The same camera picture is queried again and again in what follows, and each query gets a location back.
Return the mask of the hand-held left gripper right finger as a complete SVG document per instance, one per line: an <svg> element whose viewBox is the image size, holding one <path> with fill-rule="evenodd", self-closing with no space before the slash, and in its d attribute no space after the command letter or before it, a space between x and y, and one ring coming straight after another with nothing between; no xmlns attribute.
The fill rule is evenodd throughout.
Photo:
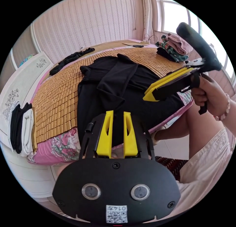
<svg viewBox="0 0 236 227"><path fill-rule="evenodd" d="M130 112L123 113L123 123L124 123L123 157L124 158L135 157L138 154L138 148Z"/></svg>

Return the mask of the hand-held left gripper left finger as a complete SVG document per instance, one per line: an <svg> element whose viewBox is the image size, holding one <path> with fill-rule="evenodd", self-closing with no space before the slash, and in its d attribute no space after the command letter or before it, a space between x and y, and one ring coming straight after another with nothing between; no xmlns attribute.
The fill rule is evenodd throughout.
<svg viewBox="0 0 236 227"><path fill-rule="evenodd" d="M111 158L113 115L113 111L107 111L105 114L96 150L96 153L99 157Z"/></svg>

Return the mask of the person's right hand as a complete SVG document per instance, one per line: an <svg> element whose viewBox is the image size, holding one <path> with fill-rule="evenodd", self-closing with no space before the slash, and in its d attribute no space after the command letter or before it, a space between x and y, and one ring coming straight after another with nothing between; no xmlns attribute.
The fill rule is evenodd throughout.
<svg viewBox="0 0 236 227"><path fill-rule="evenodd" d="M208 112L218 120L224 120L236 110L236 102L212 78L203 74L199 79L199 87L191 90L196 105L206 103Z"/></svg>

